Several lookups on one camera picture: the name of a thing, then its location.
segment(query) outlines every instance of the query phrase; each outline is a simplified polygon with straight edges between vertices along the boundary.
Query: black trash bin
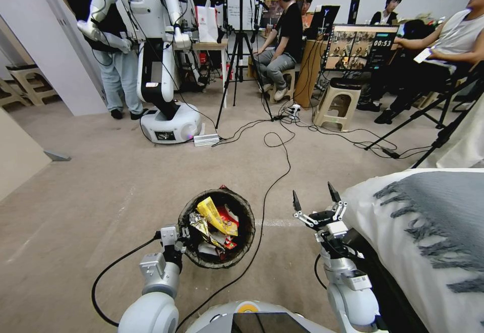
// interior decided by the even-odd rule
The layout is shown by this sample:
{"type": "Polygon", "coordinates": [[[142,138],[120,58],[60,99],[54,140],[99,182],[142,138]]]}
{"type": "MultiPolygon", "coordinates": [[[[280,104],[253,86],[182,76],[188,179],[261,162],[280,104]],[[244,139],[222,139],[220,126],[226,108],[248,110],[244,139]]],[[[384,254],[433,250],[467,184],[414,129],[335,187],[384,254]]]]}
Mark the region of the black trash bin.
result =
{"type": "Polygon", "coordinates": [[[190,230],[190,240],[185,243],[187,247],[185,255],[196,265],[206,269],[226,269],[236,265],[251,248],[256,231],[254,215],[249,203],[242,196],[226,187],[207,190],[195,196],[187,203],[180,214],[178,225],[180,228],[188,227],[190,230]],[[204,240],[200,231],[190,226],[190,213],[196,212],[198,203],[207,197],[212,197],[216,206],[227,204],[230,211],[238,217],[238,236],[233,237],[233,241],[237,246],[232,250],[225,251],[225,259],[223,261],[218,256],[198,251],[198,245],[204,240]]]}

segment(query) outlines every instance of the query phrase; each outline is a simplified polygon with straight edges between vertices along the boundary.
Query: white sneaker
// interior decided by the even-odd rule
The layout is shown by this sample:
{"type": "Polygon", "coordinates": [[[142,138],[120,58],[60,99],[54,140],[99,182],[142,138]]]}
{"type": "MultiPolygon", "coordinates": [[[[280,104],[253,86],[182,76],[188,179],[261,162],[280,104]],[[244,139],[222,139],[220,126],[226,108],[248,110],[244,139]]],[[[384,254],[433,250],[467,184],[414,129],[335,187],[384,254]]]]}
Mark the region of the white sneaker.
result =
{"type": "Polygon", "coordinates": [[[271,84],[265,84],[263,89],[264,91],[262,91],[261,86],[259,85],[259,92],[269,92],[271,89],[272,89],[271,84]]]}
{"type": "Polygon", "coordinates": [[[274,94],[274,100],[279,101],[287,94],[288,88],[287,86],[282,90],[277,90],[274,94]]]}

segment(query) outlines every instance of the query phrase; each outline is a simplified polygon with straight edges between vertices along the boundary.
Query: floor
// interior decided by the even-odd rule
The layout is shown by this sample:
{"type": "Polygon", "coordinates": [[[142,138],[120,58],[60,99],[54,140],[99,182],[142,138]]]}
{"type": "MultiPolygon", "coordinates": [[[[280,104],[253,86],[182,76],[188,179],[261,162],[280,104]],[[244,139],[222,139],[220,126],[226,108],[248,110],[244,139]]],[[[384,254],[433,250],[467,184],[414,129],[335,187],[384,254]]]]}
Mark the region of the floor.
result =
{"type": "MultiPolygon", "coordinates": [[[[206,93],[184,97],[215,120],[220,87],[218,82],[206,93]]],[[[277,112],[279,106],[271,109],[277,112]]],[[[161,226],[175,223],[193,196],[222,184],[251,204],[257,240],[264,194],[288,170],[284,150],[268,148],[263,142],[268,132],[290,138],[277,122],[248,129],[236,143],[195,148],[193,144],[154,145],[144,138],[139,124],[126,117],[73,117],[61,101],[18,108],[11,115],[45,149],[69,155],[72,161],[51,163],[0,202],[0,321],[2,331],[10,333],[115,331],[91,305],[91,285],[99,272],[150,239],[161,226]]],[[[374,124],[376,116],[357,111],[352,127],[379,135],[391,129],[374,124]]],[[[237,107],[223,110],[219,133],[227,138],[247,122],[264,118],[255,83],[244,82],[238,87],[237,107]]],[[[310,122],[310,112],[302,112],[301,118],[310,122]]],[[[213,132],[211,122],[203,120],[206,133],[213,132]]],[[[418,156],[381,159],[338,136],[287,127],[296,133],[286,144],[291,169],[267,196],[258,256],[247,274],[210,305],[264,300],[338,330],[326,293],[313,274],[318,245],[313,233],[292,219],[292,190],[297,191],[305,212],[322,210],[330,203],[328,180],[343,191],[373,176],[406,169],[418,156]]],[[[365,131],[344,136],[353,141],[375,140],[365,131]]],[[[404,151],[429,145],[435,137],[432,123],[419,119],[390,140],[404,151]]],[[[275,135],[266,140],[278,143],[275,135]]],[[[223,271],[198,268],[185,258],[176,299],[180,317],[237,277],[254,247],[239,265],[223,271]]],[[[143,280],[138,262],[144,254],[157,251],[155,244],[144,248],[101,280],[98,300],[109,317],[119,320],[140,296],[143,280]]]]}

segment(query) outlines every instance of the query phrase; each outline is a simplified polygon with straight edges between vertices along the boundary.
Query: white robot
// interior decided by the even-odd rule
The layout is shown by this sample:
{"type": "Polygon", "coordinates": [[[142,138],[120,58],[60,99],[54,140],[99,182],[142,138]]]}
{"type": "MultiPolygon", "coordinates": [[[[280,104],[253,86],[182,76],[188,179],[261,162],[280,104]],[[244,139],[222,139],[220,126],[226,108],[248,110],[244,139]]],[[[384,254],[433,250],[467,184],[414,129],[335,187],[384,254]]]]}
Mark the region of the white robot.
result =
{"type": "MultiPolygon", "coordinates": [[[[92,0],[87,22],[79,21],[78,28],[87,37],[127,53],[132,47],[130,40],[101,32],[96,26],[116,1],[92,0]]],[[[173,90],[179,86],[173,52],[185,50],[187,55],[191,55],[187,51],[191,47],[189,36],[180,29],[182,11],[179,0],[121,1],[133,26],[142,34],[139,45],[138,96],[156,106],[141,118],[143,133],[152,142],[160,144],[190,140],[200,133],[200,113],[193,105],[173,100],[173,90]]],[[[196,73],[192,56],[190,61],[196,73]]]]}
{"type": "MultiPolygon", "coordinates": [[[[370,279],[356,268],[352,261],[354,257],[347,255],[348,250],[342,242],[348,231],[342,221],[347,204],[340,200],[338,192],[330,184],[329,187],[334,201],[332,209],[309,216],[302,213],[293,192],[294,217],[316,231],[316,241],[322,246],[320,255],[329,280],[328,298],[341,332],[387,332],[371,290],[370,279]]],[[[180,236],[178,227],[170,225],[162,228],[158,234],[163,252],[146,255],[141,261],[140,269],[145,277],[143,295],[123,314],[119,333],[174,333],[177,327],[178,309],[174,299],[182,267],[183,241],[190,238],[189,232],[184,227],[180,236]]],[[[261,301],[238,301],[214,306],[186,332],[228,333],[234,331],[233,327],[239,328],[235,331],[244,332],[332,332],[282,306],[261,301]]]]}

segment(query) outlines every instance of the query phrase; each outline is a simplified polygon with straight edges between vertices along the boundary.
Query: white paper bag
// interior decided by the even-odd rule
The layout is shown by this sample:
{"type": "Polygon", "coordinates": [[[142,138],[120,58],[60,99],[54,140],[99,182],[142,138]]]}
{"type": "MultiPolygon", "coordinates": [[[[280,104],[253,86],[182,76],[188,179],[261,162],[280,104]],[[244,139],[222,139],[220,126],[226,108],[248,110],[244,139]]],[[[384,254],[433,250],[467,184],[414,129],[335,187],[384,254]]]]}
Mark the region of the white paper bag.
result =
{"type": "Polygon", "coordinates": [[[197,6],[198,33],[200,42],[217,42],[217,11],[215,8],[197,6]]]}

